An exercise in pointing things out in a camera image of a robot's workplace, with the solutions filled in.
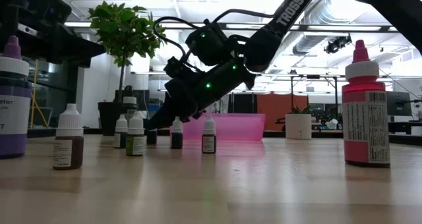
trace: ductwork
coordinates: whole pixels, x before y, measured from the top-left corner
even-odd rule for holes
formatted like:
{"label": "ductwork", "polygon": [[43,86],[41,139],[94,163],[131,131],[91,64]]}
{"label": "ductwork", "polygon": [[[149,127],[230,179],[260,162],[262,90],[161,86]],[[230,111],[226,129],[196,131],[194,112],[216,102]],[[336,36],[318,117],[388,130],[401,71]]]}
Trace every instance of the ductwork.
{"label": "ductwork", "polygon": [[[305,14],[301,24],[349,24],[365,12],[362,6],[356,6],[354,0],[320,0],[314,9]],[[304,35],[302,32],[291,32],[283,41],[280,52],[293,46],[293,54],[306,55],[313,47],[328,36]]]}

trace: computer monitor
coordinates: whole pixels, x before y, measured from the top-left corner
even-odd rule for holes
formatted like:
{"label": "computer monitor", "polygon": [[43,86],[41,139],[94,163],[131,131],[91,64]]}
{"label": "computer monitor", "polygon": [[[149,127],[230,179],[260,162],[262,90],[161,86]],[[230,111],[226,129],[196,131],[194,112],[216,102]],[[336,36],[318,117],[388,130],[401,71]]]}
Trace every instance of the computer monitor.
{"label": "computer monitor", "polygon": [[407,92],[387,92],[387,114],[391,116],[411,116],[410,95]]}

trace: table surface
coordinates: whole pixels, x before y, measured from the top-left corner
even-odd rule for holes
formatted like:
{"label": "table surface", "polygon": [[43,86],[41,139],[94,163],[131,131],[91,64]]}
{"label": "table surface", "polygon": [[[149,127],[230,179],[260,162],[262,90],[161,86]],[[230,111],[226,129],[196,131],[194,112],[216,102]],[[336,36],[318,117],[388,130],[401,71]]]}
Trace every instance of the table surface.
{"label": "table surface", "polygon": [[421,223],[422,149],[391,145],[391,169],[344,164],[340,139],[198,142],[159,137],[126,157],[85,137],[84,165],[54,171],[52,138],[0,160],[0,223]]}

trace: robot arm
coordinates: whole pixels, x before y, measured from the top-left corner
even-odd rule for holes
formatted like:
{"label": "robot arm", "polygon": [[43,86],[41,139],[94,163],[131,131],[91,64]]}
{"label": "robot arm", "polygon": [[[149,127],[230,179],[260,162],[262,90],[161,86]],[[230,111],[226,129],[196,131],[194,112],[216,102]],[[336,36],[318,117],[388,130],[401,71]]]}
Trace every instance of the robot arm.
{"label": "robot arm", "polygon": [[[270,66],[283,37],[312,0],[285,0],[273,15],[232,9],[189,35],[186,44],[190,51],[183,52],[180,60],[172,57],[165,67],[172,77],[166,84],[166,100],[160,110],[146,125],[147,129],[170,126],[175,116],[183,122],[189,117],[199,118],[203,110],[232,91],[242,82],[251,89],[255,74]],[[422,2],[420,0],[357,0],[372,5],[395,26],[416,48],[422,49]],[[243,36],[226,37],[217,20],[228,13],[243,13],[273,18],[268,24],[256,31],[250,38]],[[164,17],[161,20],[176,20]],[[202,72],[188,64],[192,53],[205,65],[214,66],[208,72]]]}

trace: pink bottle cap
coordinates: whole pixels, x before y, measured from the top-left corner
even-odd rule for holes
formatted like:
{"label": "pink bottle cap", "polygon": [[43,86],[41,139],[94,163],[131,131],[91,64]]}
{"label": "pink bottle cap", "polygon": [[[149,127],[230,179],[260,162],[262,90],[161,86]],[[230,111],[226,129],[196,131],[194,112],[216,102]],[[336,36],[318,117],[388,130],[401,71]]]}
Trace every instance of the pink bottle cap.
{"label": "pink bottle cap", "polygon": [[368,49],[363,40],[356,41],[355,51],[353,52],[353,63],[369,61]]}
{"label": "pink bottle cap", "polygon": [[20,56],[19,39],[16,36],[9,37],[5,49],[3,50],[3,55],[13,59],[22,59]]}

